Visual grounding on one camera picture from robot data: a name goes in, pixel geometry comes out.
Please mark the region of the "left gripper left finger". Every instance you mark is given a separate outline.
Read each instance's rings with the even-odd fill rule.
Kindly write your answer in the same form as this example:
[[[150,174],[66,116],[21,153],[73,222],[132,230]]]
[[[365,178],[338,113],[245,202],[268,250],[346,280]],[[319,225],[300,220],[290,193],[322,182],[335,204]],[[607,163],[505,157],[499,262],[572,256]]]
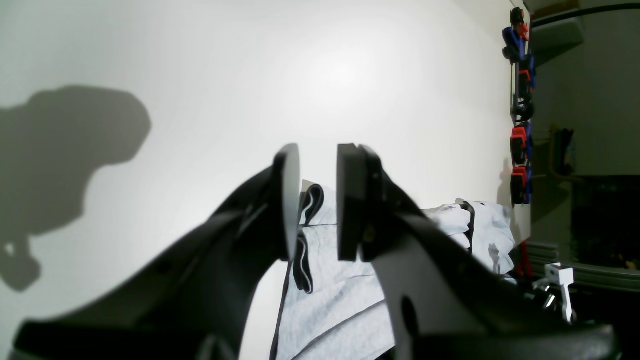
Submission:
[[[236,360],[271,266],[295,255],[298,145],[240,185],[204,223],[80,309],[23,322],[12,360]]]

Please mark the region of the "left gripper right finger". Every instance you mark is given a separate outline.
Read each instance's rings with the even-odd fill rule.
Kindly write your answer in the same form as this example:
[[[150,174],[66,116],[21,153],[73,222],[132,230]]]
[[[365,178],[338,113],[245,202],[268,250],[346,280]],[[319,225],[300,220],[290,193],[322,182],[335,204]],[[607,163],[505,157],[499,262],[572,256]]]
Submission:
[[[535,307],[444,234],[368,146],[337,148],[337,257],[370,262],[397,360],[614,360],[609,325]]]

